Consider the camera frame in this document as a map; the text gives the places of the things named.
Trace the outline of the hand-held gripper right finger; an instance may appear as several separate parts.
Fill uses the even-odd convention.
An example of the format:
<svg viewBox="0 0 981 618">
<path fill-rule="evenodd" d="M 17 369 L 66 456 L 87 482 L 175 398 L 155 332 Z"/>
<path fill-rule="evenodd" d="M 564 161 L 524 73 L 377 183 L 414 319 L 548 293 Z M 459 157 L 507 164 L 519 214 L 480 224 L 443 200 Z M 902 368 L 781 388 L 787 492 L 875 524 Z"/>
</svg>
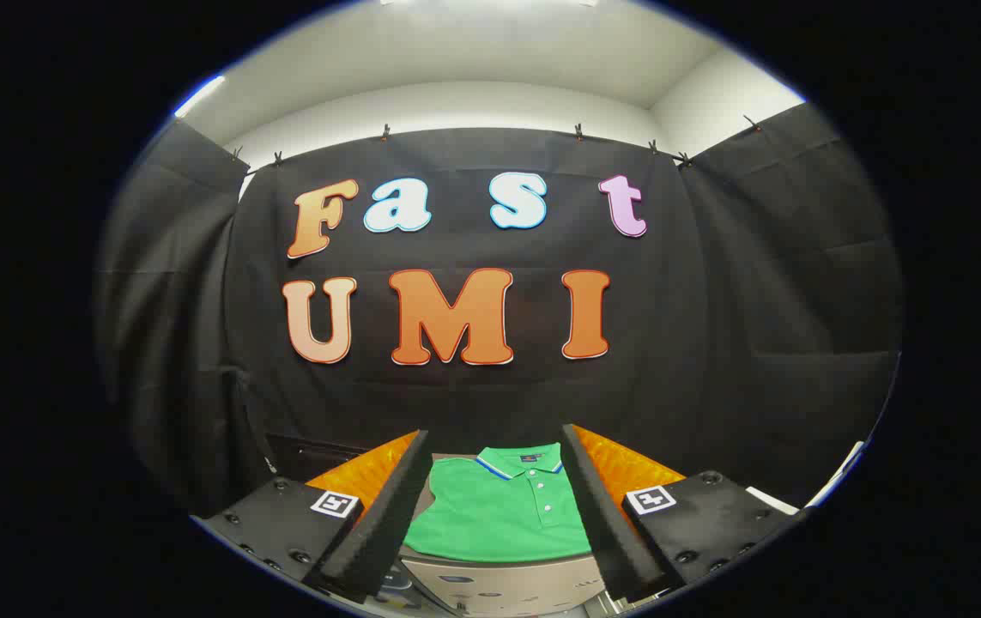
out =
<svg viewBox="0 0 981 618">
<path fill-rule="evenodd" d="M 605 590 L 631 603 L 681 593 L 752 559 L 804 512 L 733 478 L 683 475 L 577 425 L 564 463 Z"/>
</svg>

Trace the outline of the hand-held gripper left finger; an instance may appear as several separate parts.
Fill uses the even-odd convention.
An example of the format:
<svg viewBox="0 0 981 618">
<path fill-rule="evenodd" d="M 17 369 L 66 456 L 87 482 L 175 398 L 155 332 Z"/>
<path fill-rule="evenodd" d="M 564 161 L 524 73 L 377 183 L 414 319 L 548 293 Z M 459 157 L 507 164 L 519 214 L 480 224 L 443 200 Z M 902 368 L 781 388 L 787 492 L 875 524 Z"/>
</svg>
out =
<svg viewBox="0 0 981 618">
<path fill-rule="evenodd" d="M 363 603 L 383 587 L 433 460 L 415 430 L 313 481 L 274 475 L 195 521 L 216 541 L 279 578 Z"/>
</svg>

